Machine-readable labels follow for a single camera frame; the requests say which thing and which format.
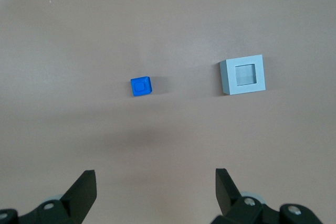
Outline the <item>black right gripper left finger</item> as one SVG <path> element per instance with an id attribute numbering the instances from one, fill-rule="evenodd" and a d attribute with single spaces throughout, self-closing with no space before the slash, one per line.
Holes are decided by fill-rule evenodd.
<path id="1" fill-rule="evenodd" d="M 60 199 L 48 200 L 22 216 L 16 209 L 2 209 L 1 223 L 83 223 L 96 198 L 95 171 L 86 170 Z"/>

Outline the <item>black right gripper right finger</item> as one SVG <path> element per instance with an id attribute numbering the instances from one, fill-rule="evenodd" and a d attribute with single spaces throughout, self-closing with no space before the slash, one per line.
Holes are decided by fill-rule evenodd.
<path id="1" fill-rule="evenodd" d="M 222 214 L 213 223 L 322 223 L 313 211 L 303 205 L 284 204 L 276 211 L 256 197 L 242 196 L 224 168 L 216 169 L 215 178 L 216 199 Z"/>

